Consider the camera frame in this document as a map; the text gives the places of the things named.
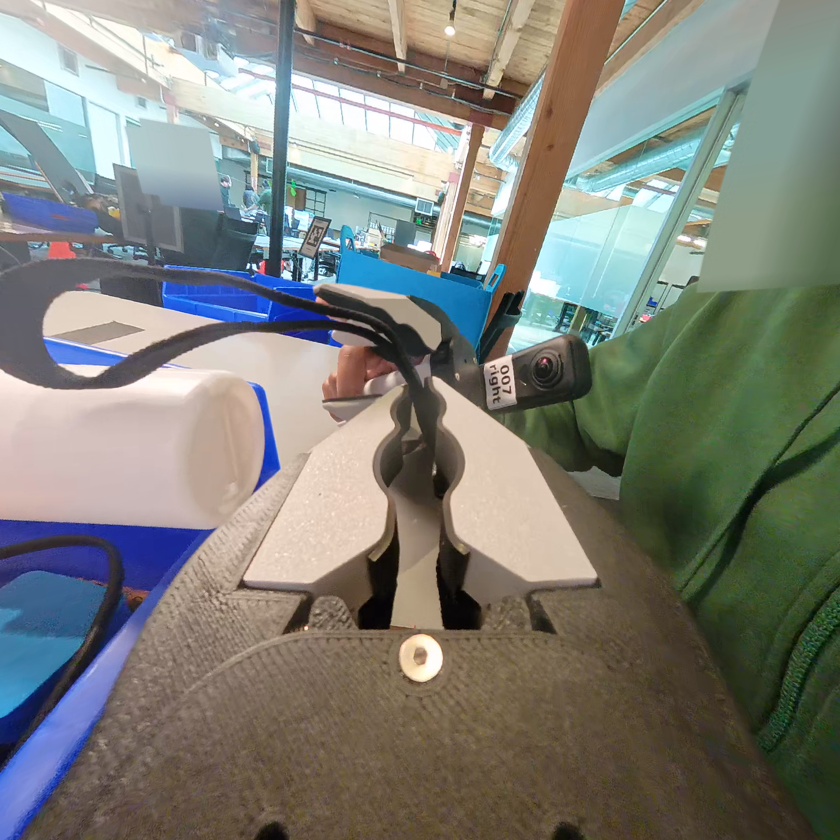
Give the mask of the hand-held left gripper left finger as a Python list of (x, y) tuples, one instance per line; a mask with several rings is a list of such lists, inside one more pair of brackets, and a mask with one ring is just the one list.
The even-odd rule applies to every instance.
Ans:
[(389, 629), (399, 561), (391, 485), (403, 468), (403, 388), (314, 447), (243, 576), (254, 593), (338, 597)]

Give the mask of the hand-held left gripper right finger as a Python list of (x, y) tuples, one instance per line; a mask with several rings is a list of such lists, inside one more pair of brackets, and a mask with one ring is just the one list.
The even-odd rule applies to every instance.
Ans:
[(599, 584), (595, 568), (529, 447), (443, 380), (434, 488), (442, 529), (436, 564), (444, 627), (478, 629), (508, 597)]

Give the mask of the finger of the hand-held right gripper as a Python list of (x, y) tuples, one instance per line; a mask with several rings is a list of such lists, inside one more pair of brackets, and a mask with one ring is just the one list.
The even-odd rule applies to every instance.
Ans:
[(395, 343), (413, 359), (436, 351), (443, 340), (443, 325), (408, 296), (386, 290), (346, 284), (322, 283), (314, 288), (316, 299), (349, 315), (332, 315), (340, 322), (374, 330), (364, 319), (381, 322), (395, 336)]
[(366, 408), (375, 404), (383, 395), (394, 389), (402, 389), (404, 376), (395, 366), (374, 367), (377, 376), (367, 376), (364, 386), (358, 393), (336, 398), (323, 398), (322, 408), (338, 424), (346, 424)]

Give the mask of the blue plastic bin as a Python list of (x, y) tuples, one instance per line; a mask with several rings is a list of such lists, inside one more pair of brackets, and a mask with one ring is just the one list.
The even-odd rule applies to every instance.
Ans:
[(270, 301), (227, 285), (161, 285), (163, 308), (220, 322), (264, 322)]
[[(266, 453), (259, 488), (280, 468), (266, 372), (254, 365), (255, 356), (234, 352), (231, 339), (221, 350), (194, 350), (178, 356), (168, 368), (227, 372), (251, 384), (257, 393), (266, 431)], [(2, 548), (33, 540), (81, 536), (107, 541), (120, 551), (122, 584), (148, 592), (145, 602), (125, 621), (109, 619), (105, 640), (78, 677), (36, 728), (36, 713), (11, 743), (17, 750), (2, 767), (2, 838), (20, 838), (28, 824), (67, 775), (102, 717), (112, 690), (136, 644), (144, 624), (183, 565), (215, 529), (155, 528), (111, 524), (2, 519)]]
[(293, 303), (284, 303), (270, 301), (265, 297), (258, 296), (256, 311), (263, 316), (264, 320), (268, 322), (320, 320), (323, 322), (326, 319), (324, 316), (302, 309), (300, 306), (300, 301), (315, 302), (316, 300), (314, 286), (311, 283), (264, 274), (254, 274), (250, 279), (259, 283), (262, 287), (279, 290), (296, 300)]

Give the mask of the person's right forearm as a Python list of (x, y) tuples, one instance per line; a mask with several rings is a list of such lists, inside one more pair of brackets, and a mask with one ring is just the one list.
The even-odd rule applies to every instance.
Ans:
[(712, 298), (698, 284), (677, 303), (635, 330), (600, 343), (590, 353), (592, 386), (582, 398), (516, 410), (500, 422), (567, 472), (598, 468), (623, 472), (629, 441), (648, 384), (676, 335)]

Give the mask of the person's right hand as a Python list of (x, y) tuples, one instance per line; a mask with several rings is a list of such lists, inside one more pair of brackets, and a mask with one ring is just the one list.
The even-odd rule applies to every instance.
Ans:
[(322, 397), (325, 401), (354, 399), (363, 394), (367, 382), (394, 371), (398, 371), (396, 365), (373, 348), (345, 344), (339, 350), (336, 370), (322, 384)]

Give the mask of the wooden beam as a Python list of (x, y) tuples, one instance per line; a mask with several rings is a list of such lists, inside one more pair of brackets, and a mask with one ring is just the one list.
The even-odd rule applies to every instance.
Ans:
[(569, 1), (545, 67), (511, 202), (492, 266), (505, 265), (490, 315), (504, 294), (525, 291), (621, 18), (622, 1)]

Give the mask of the white plastic bottle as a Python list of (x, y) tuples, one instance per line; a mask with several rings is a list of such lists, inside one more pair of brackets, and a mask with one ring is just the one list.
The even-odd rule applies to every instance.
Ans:
[(1, 376), (3, 520), (212, 529), (252, 495), (265, 453), (257, 393), (227, 372), (96, 391)]

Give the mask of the black floor lamp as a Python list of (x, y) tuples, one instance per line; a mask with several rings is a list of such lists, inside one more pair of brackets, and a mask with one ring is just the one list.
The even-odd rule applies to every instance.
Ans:
[(266, 273), (281, 277), (287, 195), (287, 148), (296, 3), (279, 1), (276, 48), (276, 93), (272, 133), (272, 182), (269, 213), (269, 255)]

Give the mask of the person's green jacket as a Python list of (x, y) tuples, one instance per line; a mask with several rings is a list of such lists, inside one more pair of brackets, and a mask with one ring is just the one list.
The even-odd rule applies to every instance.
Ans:
[(838, 313), (838, 286), (692, 286), (593, 349), (579, 415), (821, 838), (838, 838)]

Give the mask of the grey desk monitor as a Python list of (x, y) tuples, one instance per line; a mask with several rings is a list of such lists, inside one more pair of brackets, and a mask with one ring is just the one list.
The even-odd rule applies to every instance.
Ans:
[(136, 170), (114, 164), (113, 173), (123, 238), (146, 247), (152, 256), (159, 250), (182, 253), (184, 242), (180, 208), (165, 205), (157, 195), (145, 193)]

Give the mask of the light blue sponge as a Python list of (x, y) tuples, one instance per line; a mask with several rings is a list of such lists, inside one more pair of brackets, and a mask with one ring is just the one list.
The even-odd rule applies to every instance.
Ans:
[(27, 727), (80, 648), (105, 588), (34, 570), (1, 590), (2, 742)]

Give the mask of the dark grey tilted panel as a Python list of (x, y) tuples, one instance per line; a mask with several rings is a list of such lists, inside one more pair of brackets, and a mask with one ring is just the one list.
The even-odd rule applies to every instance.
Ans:
[(37, 121), (1, 111), (2, 127), (23, 145), (63, 203), (93, 194), (89, 183), (58, 149)]

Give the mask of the slim wooden post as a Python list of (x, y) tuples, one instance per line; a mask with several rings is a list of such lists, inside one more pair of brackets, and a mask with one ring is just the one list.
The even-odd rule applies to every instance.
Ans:
[(448, 178), (447, 191), (438, 216), (433, 242), (438, 267), (442, 272), (449, 271), (455, 256), (470, 185), (484, 134), (484, 125), (470, 123), (461, 135), (455, 157), (455, 168)]

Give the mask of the spiral metal duct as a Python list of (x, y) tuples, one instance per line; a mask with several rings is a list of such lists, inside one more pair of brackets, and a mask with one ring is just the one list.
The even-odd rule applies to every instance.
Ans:
[(701, 135), (696, 134), (686, 140), (667, 143), (657, 149), (646, 150), (609, 171), (581, 174), (567, 183), (584, 193), (600, 193), (667, 170), (686, 170), (695, 158), (701, 140)]
[(496, 168), (505, 172), (515, 172), (518, 160), (511, 154), (513, 147), (527, 134), (534, 121), (538, 109), (547, 67), (533, 82), (522, 100), (509, 118), (507, 125), (501, 130), (496, 141), (488, 152), (488, 161)]

